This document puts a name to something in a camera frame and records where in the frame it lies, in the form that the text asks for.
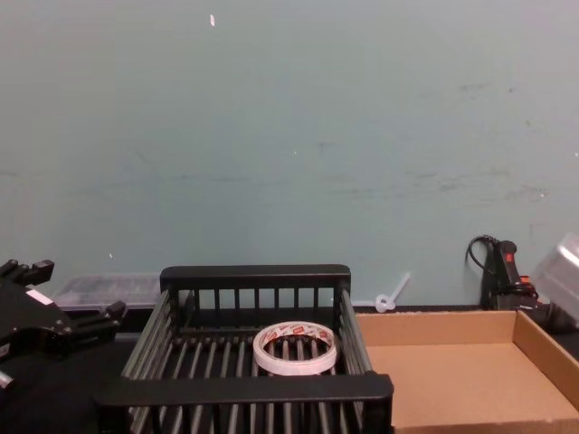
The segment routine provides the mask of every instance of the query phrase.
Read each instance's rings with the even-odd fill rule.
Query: cardboard flap
[[[368,346],[513,342],[515,312],[357,315]]]

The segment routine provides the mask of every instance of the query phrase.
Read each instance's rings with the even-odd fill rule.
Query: tape label
[[[26,291],[26,294],[28,294],[30,297],[34,298],[36,301],[40,301],[45,306],[48,306],[48,305],[51,305],[52,303],[54,303],[47,296],[38,292],[36,289],[31,289],[30,291]]]

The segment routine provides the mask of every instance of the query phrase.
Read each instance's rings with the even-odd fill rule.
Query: table surface
[[[579,360],[579,333],[554,338]],[[104,382],[120,375],[134,345],[135,340],[123,340],[61,360],[30,354],[1,363],[0,370],[18,383],[0,394],[0,432],[97,433],[90,396]]]

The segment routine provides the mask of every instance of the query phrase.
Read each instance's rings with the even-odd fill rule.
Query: black device
[[[77,346],[114,339],[126,306],[117,302],[106,311],[71,319],[31,285],[50,280],[54,263],[29,267],[11,259],[0,266],[0,359],[30,352],[66,355]]]
[[[482,264],[472,248],[481,243],[487,249]],[[537,306],[538,294],[528,276],[520,276],[515,262],[517,245],[513,241],[499,241],[481,235],[470,241],[467,255],[482,268],[480,305],[487,310],[531,310]]]
[[[95,395],[101,433],[394,432],[394,387],[372,371],[348,267],[172,267],[160,283],[161,299],[122,376]],[[333,330],[340,347],[334,368],[270,376],[257,366],[253,337],[290,320]],[[327,350],[315,341],[290,336],[270,351],[308,360]]]

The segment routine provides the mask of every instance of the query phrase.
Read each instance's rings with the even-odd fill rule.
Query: green painted wall
[[[214,16],[214,27],[210,23]],[[343,262],[472,303],[577,230],[579,8],[559,0],[0,3],[0,249],[79,274]]]

